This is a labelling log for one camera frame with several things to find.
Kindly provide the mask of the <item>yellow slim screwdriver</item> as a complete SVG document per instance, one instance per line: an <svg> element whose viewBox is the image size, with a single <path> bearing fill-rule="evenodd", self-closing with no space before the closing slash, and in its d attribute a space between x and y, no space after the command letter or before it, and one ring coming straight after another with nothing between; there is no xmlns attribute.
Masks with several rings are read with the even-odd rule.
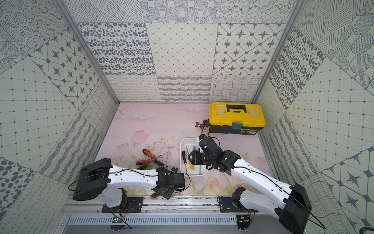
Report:
<svg viewBox="0 0 374 234"><path fill-rule="evenodd" d="M190 158L189 158L189 149L188 149L188 146L186 146L186 151L187 151L187 158L188 158L188 161L189 161L189 165L190 165L190 169L194 170L194 165L192 164Z"/></svg>

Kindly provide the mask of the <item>black yellow large screwdriver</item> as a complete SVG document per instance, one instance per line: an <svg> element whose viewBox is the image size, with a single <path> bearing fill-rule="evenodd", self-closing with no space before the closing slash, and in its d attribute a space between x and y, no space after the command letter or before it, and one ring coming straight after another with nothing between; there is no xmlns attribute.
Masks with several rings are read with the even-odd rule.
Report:
<svg viewBox="0 0 374 234"><path fill-rule="evenodd" d="M184 163L184 166L185 166L185 171L187 173L188 172L188 170L187 170L187 158L186 158L186 152L185 151L182 152L182 160L183 160L183 163Z"/></svg>

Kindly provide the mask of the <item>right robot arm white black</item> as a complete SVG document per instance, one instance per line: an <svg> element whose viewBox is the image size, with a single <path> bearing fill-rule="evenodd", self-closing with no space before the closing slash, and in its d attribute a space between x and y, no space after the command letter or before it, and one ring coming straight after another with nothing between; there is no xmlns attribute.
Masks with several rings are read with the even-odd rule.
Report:
<svg viewBox="0 0 374 234"><path fill-rule="evenodd" d="M254 209L278 219L293 234L302 234L306 228L312 206L306 189L272 178L251 166L231 150L222 150L212 137L201 134L196 138L198 153L190 153L193 165L205 165L209 170L238 178L260 191L264 198L256 199L249 191L238 188L232 195L235 206Z"/></svg>

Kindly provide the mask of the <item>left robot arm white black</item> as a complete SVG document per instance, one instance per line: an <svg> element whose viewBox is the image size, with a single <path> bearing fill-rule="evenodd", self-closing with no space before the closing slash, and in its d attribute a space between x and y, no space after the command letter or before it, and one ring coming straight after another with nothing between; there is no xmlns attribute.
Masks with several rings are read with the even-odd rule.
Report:
<svg viewBox="0 0 374 234"><path fill-rule="evenodd" d="M165 167L150 170L121 168L111 164L110 159L101 159L81 168L73 200L98 200L107 208L125 206L125 187L143 188L153 191L154 197L170 199L174 193L186 190L186 173L177 173Z"/></svg>

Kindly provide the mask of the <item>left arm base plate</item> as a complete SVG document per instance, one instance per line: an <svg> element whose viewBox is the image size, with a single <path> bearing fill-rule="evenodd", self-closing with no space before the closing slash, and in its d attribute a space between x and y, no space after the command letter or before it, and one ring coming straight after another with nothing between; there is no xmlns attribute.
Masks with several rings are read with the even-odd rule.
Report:
<svg viewBox="0 0 374 234"><path fill-rule="evenodd" d="M121 191L119 194L120 204L115 207L108 207L106 204L103 205L101 210L102 213L140 213L143 207L143 197L128 197L127 191L124 189L118 189Z"/></svg>

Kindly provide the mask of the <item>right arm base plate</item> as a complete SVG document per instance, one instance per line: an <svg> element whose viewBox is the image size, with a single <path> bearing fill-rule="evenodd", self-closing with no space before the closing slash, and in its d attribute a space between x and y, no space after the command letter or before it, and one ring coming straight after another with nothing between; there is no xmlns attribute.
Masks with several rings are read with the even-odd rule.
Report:
<svg viewBox="0 0 374 234"><path fill-rule="evenodd" d="M246 189L244 187L238 187L231 197L218 196L217 203L221 213L233 213L233 212L254 212L259 211L254 209L247 209L240 203L240 197Z"/></svg>

